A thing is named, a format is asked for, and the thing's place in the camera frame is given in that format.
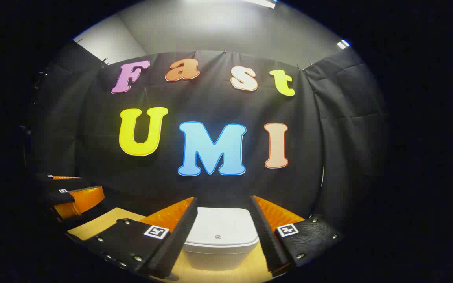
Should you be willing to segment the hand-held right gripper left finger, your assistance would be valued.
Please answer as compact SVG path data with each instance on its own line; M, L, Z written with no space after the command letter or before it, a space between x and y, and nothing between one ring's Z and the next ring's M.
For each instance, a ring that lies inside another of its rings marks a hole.
M134 274L167 278L197 213L197 199L190 197L141 220L119 217L78 243Z

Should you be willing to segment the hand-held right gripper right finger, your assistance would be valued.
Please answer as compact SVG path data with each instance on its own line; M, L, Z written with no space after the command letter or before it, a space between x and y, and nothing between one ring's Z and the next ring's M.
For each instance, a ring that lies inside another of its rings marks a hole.
M273 276L307 265L344 238L320 215L305 219L255 195L249 212Z

